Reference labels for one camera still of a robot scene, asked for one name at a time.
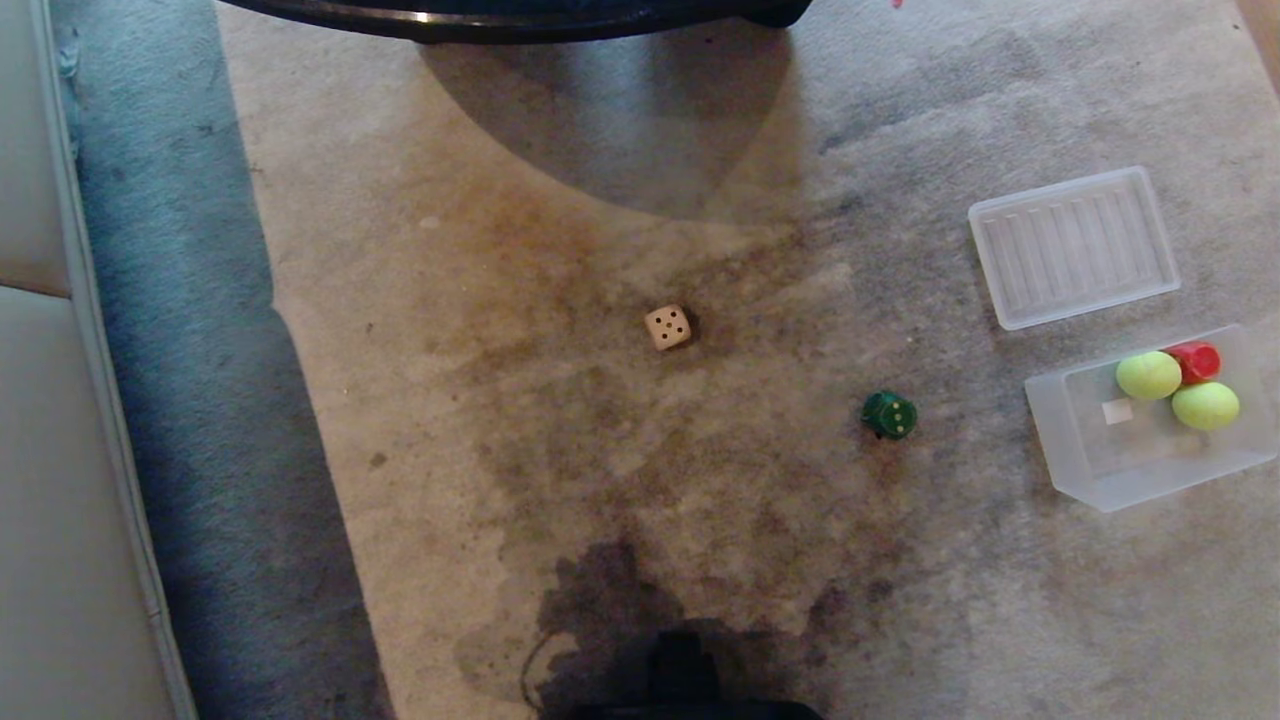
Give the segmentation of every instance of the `clear plastic container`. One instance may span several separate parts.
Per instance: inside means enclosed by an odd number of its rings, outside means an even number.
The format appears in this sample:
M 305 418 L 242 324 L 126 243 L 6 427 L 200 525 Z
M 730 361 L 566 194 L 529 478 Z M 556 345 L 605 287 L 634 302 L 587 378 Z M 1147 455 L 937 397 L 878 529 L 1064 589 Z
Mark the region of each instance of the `clear plastic container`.
M 1192 340 L 1217 347 L 1217 380 L 1240 398 L 1239 418 L 1220 430 L 1188 428 L 1167 398 L 1130 400 L 1116 384 L 1116 365 L 1125 357 Z M 1037 375 L 1027 380 L 1027 398 L 1053 487 L 1103 512 L 1266 462 L 1280 445 L 1240 325 Z
M 1006 331 L 1181 284 L 1143 168 L 987 200 L 969 209 L 969 224 Z

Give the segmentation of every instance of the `black object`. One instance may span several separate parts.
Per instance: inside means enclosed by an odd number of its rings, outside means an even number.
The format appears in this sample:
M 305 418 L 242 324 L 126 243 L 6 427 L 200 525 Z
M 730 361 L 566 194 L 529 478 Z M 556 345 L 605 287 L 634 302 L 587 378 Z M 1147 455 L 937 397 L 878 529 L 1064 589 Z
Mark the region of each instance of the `black object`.
M 590 706 L 572 720 L 822 720 L 796 702 L 724 702 L 716 659 L 695 633 L 663 633 L 649 656 L 649 702 Z
M 774 28 L 812 0 L 227 0 L 269 15 L 424 44 L 571 42 L 742 15 Z

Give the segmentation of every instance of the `green die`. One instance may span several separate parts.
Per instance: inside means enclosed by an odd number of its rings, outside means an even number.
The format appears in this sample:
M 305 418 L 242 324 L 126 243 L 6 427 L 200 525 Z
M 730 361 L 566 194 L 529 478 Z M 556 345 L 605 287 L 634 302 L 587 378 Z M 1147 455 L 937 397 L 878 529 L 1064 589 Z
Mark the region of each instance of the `green die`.
M 915 406 L 905 397 L 882 389 L 863 404 L 863 424 L 876 437 L 902 439 L 915 429 Z

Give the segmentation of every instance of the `white sofa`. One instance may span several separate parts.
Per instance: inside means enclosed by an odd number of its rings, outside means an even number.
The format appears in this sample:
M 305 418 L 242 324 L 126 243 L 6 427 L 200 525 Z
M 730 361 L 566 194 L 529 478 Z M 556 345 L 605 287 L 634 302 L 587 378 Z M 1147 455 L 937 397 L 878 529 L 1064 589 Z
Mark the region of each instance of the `white sofa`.
M 0 716 L 195 717 L 55 70 L 44 1 L 0 3 Z

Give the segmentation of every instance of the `chair leg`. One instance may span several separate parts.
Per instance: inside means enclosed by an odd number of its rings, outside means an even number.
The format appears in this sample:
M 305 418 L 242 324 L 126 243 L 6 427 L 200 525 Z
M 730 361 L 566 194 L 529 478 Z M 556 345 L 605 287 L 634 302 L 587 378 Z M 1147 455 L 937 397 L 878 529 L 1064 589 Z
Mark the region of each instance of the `chair leg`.
M 800 19 L 800 15 L 809 9 L 809 4 L 813 0 L 795 0 L 792 3 L 786 3 L 776 8 L 769 8 L 768 10 L 759 10 L 756 13 L 749 13 L 742 15 L 744 18 L 751 20 L 753 23 L 762 24 L 764 27 L 785 28 L 795 24 Z

